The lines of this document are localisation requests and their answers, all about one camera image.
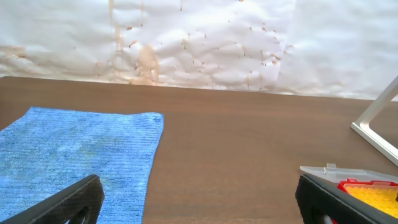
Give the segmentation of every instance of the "black object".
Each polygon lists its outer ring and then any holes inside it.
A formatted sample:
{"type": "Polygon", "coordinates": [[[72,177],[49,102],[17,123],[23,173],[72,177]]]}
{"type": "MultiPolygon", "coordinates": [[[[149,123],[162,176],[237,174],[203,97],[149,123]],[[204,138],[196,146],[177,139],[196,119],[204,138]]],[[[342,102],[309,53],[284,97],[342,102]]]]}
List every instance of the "black object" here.
{"type": "Polygon", "coordinates": [[[104,191],[97,175],[89,175],[1,224],[94,224],[104,191]]]}
{"type": "Polygon", "coordinates": [[[295,196],[305,224],[323,223],[325,215],[338,224],[398,223],[398,219],[313,175],[300,176],[295,196]]]}

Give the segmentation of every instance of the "white frame leg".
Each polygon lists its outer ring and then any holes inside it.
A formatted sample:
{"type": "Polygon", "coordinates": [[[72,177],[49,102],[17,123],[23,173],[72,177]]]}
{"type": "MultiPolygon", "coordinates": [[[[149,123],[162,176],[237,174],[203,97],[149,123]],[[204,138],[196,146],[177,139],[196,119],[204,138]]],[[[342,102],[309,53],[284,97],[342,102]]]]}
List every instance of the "white frame leg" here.
{"type": "Polygon", "coordinates": [[[365,138],[378,151],[383,153],[391,162],[398,166],[398,149],[375,133],[369,123],[386,107],[396,95],[398,95],[398,77],[381,93],[381,95],[366,109],[366,111],[351,124],[358,134],[365,138]]]}

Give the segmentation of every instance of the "clear lid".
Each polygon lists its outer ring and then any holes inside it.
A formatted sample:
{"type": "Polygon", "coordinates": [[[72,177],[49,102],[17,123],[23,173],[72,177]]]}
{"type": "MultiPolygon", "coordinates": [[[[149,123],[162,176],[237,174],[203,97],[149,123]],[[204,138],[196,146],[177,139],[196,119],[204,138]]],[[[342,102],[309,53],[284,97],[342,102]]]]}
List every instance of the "clear lid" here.
{"type": "Polygon", "coordinates": [[[383,180],[398,183],[398,177],[382,174],[370,170],[361,169],[342,169],[337,168],[336,164],[327,164],[326,167],[307,167],[300,166],[300,169],[319,178],[329,180],[333,183],[340,183],[349,178],[355,178],[357,181],[369,182],[372,180],[383,180]]]}

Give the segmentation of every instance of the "yellow textured surface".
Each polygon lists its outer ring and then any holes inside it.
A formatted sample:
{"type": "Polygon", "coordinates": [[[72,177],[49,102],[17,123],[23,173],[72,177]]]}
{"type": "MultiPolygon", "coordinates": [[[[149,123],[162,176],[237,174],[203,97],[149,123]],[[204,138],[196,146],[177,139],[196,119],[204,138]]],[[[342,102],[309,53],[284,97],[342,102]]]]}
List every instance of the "yellow textured surface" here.
{"type": "Polygon", "coordinates": [[[347,192],[361,201],[398,218],[398,189],[372,189],[364,187],[347,187],[347,192]]]}

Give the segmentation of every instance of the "blue towel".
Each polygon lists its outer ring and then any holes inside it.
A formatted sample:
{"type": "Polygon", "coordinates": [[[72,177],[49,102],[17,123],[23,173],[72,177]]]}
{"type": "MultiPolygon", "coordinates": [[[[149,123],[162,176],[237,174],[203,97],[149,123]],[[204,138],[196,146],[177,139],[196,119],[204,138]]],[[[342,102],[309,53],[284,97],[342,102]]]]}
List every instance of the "blue towel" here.
{"type": "Polygon", "coordinates": [[[0,221],[99,175],[98,223],[142,223],[162,114],[31,108],[0,132],[0,221]]]}

